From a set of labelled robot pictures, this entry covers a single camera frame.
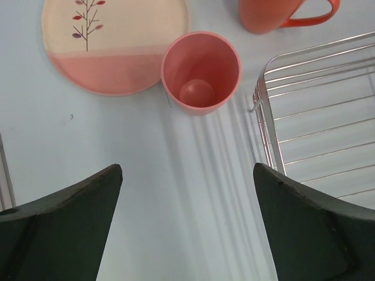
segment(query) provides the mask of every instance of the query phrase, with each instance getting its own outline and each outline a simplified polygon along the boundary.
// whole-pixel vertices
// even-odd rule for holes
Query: cup bottom
[[[194,79],[181,88],[179,100],[191,107],[210,107],[215,103],[215,91],[204,80]]]

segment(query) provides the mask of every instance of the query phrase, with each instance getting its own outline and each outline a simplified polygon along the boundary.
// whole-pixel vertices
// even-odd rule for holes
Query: cup rim
[[[201,35],[209,35],[209,36],[213,36],[213,37],[216,37],[218,39],[220,39],[221,41],[223,41],[226,45],[228,45],[228,47],[231,49],[231,51],[233,52],[234,56],[236,57],[236,60],[237,60],[237,64],[238,64],[238,77],[237,77],[237,81],[236,81],[236,84],[234,85],[233,89],[232,89],[232,92],[225,98],[223,99],[222,101],[220,101],[219,103],[217,104],[214,104],[214,105],[211,105],[209,107],[193,107],[191,105],[188,105],[188,104],[185,104],[184,102],[180,101],[179,99],[177,99],[172,93],[171,91],[169,90],[168,86],[166,85],[166,82],[165,82],[165,78],[164,78],[164,64],[165,64],[165,60],[166,60],[166,57],[168,55],[168,53],[170,52],[170,50],[175,46],[175,44],[177,44],[178,42],[180,42],[181,40],[185,39],[186,37],[189,37],[189,36],[193,36],[193,35],[198,35],[198,34],[201,34]],[[237,53],[237,50],[234,48],[234,46],[227,40],[225,39],[223,36],[217,34],[217,33],[214,33],[214,32],[210,32],[210,31],[194,31],[194,32],[189,32],[179,38],[177,38],[167,49],[167,51],[165,52],[164,56],[163,56],[163,59],[162,59],[162,64],[161,64],[161,80],[162,80],[162,83],[163,83],[163,86],[164,86],[164,89],[166,90],[166,92],[168,93],[168,95],[170,97],[173,98],[173,100],[181,105],[182,107],[184,108],[187,108],[187,109],[191,109],[191,110],[195,110],[195,111],[209,111],[209,110],[212,110],[212,109],[216,109],[216,108],[219,108],[221,107],[223,104],[225,104],[233,95],[234,93],[237,91],[239,85],[240,85],[240,82],[241,82],[241,76],[242,76],[242,67],[241,67],[241,60],[240,60],[240,56],[238,55]]]

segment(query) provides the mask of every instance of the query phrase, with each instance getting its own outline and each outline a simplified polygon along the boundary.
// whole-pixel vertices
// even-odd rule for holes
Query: orange mug
[[[338,11],[340,0],[327,0],[329,13],[306,19],[290,17],[306,0],[240,0],[239,13],[243,26],[250,32],[265,34],[276,28],[318,25],[329,20]]]

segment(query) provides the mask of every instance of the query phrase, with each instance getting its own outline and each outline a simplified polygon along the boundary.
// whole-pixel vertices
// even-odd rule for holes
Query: pink cup
[[[241,80],[234,47],[212,32],[191,32],[172,43],[161,70],[168,95],[187,113],[206,115],[225,104]]]

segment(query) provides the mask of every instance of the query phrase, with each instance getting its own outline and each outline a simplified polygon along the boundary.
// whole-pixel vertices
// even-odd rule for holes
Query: dish rack
[[[375,32],[282,54],[254,108],[267,163],[338,198],[375,191]]]

